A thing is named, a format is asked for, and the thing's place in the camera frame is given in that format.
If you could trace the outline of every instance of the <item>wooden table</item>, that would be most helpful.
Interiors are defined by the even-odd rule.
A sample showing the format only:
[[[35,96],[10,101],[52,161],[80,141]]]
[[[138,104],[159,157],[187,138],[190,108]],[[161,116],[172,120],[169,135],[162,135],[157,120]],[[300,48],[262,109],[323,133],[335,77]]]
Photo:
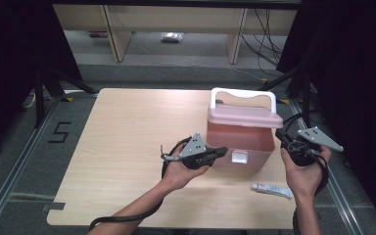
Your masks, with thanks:
[[[229,95],[217,98],[234,102]],[[89,225],[148,191],[161,179],[161,145],[168,153],[178,140],[197,131],[207,139],[209,104],[210,91],[205,90],[103,89],[55,198],[65,207],[50,210],[48,222]],[[276,138],[275,145],[260,171],[214,166],[167,196],[141,226],[292,228],[294,200],[251,189],[252,183],[287,187]]]

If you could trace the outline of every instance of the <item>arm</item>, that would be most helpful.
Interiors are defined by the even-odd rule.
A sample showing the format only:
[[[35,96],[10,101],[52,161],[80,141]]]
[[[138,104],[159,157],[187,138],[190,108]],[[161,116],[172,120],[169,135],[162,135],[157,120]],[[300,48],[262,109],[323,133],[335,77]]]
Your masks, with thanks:
[[[281,149],[281,155],[286,168],[287,183],[295,196],[300,233],[321,234],[314,207],[315,191],[322,179],[319,165],[297,166],[285,149]],[[328,162],[331,151],[322,146],[320,155]]]
[[[183,146],[179,146],[174,155],[178,155],[182,150],[182,147]],[[157,185],[131,204],[115,213],[114,216],[129,216],[147,212],[156,206],[169,193],[185,187],[191,179],[204,174],[208,169],[208,165],[193,170],[188,169],[180,162],[169,163],[164,178]],[[100,223],[93,228],[88,235],[131,234],[141,222],[142,219],[123,223]]]

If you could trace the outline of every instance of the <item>cooler lid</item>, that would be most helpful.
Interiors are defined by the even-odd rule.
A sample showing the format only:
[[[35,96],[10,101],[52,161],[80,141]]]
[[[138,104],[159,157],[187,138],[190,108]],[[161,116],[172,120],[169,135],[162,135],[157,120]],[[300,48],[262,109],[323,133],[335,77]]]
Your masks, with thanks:
[[[208,120],[215,124],[265,128],[283,127],[282,117],[264,107],[215,104],[214,109],[209,108]]]

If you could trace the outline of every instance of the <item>white handle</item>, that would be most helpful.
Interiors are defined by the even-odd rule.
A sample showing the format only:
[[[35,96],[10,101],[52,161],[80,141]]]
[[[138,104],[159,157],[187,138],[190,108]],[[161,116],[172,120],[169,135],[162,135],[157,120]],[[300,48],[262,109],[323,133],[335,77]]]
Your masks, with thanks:
[[[252,91],[252,90],[239,90],[239,89],[229,89],[229,88],[219,88],[216,87],[211,91],[210,97],[210,109],[215,109],[215,96],[218,92],[226,92],[230,95],[239,98],[253,98],[257,96],[268,96],[271,100],[271,112],[276,113],[276,97],[273,93],[269,91]]]

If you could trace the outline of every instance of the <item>black strap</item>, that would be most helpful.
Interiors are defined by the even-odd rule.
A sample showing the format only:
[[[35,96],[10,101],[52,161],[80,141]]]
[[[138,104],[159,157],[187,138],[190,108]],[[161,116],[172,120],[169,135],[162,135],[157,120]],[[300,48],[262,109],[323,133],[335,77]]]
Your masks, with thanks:
[[[170,155],[173,154],[173,152],[175,152],[175,150],[183,143],[188,143],[189,141],[191,140],[191,137],[188,137],[186,139],[183,139],[181,141],[179,141],[175,147],[173,147],[173,149],[170,151]],[[162,167],[162,178],[164,178],[164,175],[165,175],[165,172],[166,172],[166,169],[167,169],[167,166],[168,164],[166,162],[163,163],[163,167]],[[98,217],[96,219],[94,219],[91,223],[90,223],[90,227],[88,229],[88,231],[92,230],[98,223],[101,223],[101,222],[130,222],[130,221],[136,221],[136,220],[141,220],[141,219],[144,219],[146,217],[149,217],[151,216],[152,214],[154,214],[162,205],[164,200],[161,200],[154,208],[152,208],[151,210],[149,211],[146,211],[144,213],[140,213],[140,214],[136,214],[136,215],[130,215],[130,216],[104,216],[104,217]]]

